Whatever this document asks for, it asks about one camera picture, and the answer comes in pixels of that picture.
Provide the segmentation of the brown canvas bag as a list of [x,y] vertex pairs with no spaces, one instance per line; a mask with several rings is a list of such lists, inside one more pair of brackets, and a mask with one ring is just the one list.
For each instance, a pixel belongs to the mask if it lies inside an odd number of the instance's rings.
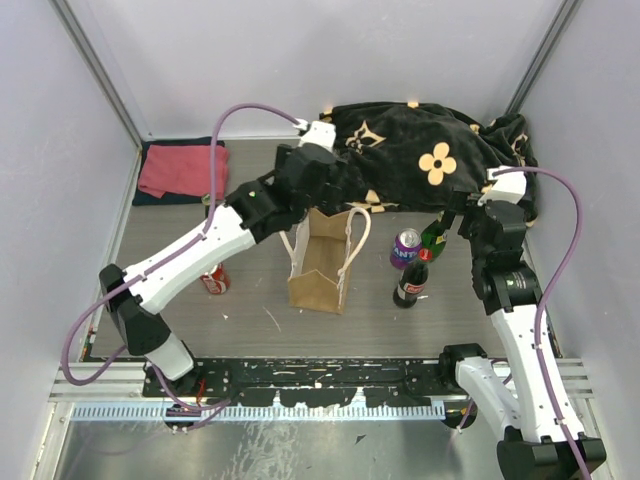
[[371,231],[371,216],[362,207],[327,216],[312,208],[297,225],[295,242],[282,243],[291,269],[289,305],[303,310],[344,313],[351,265]]

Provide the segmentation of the dark cola bottle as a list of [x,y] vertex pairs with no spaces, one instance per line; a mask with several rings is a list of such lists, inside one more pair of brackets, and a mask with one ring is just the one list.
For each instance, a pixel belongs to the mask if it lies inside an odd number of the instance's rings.
[[429,277],[429,263],[432,252],[422,248],[412,262],[404,269],[393,291],[393,301],[400,308],[411,308],[422,294]]

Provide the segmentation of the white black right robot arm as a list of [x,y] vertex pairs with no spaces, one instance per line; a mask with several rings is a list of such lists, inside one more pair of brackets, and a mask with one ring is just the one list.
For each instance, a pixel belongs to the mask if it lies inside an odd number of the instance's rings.
[[449,227],[470,244],[472,286],[505,349],[515,388],[497,377],[477,344],[448,345],[438,379],[452,394],[465,391],[497,437],[506,479],[588,479],[604,463],[601,439],[586,434],[566,393],[544,326],[542,290],[523,258],[525,212],[514,202],[456,192],[444,210]]

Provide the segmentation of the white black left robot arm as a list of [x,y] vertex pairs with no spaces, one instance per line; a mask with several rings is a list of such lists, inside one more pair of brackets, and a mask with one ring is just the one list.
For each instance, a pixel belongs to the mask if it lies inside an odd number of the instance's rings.
[[155,366],[176,395],[194,393],[196,360],[162,310],[206,271],[290,230],[311,208],[338,200],[347,170],[346,161],[317,144],[281,145],[273,170],[241,184],[191,231],[137,264],[104,267],[106,308],[126,350]]

